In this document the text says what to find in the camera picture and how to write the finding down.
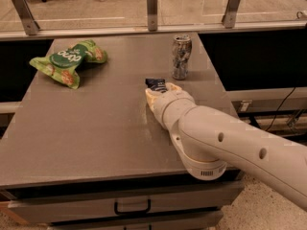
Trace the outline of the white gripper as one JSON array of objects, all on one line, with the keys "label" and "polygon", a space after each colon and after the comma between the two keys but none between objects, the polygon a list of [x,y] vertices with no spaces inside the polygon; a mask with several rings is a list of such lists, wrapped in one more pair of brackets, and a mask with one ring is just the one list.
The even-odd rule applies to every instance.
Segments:
[{"label": "white gripper", "polygon": [[146,88],[145,95],[155,118],[165,129],[170,129],[185,111],[196,104],[193,97],[180,86],[171,82],[166,82],[165,85],[167,92],[160,95],[158,91]]}]

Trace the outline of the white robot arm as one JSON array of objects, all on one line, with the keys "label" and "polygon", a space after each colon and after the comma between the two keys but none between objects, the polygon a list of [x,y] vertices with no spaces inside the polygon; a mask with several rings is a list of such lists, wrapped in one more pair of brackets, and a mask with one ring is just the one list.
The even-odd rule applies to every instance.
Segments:
[{"label": "white robot arm", "polygon": [[189,93],[164,79],[147,79],[146,85],[149,108],[191,175],[217,179],[230,164],[307,210],[306,146],[197,105]]}]

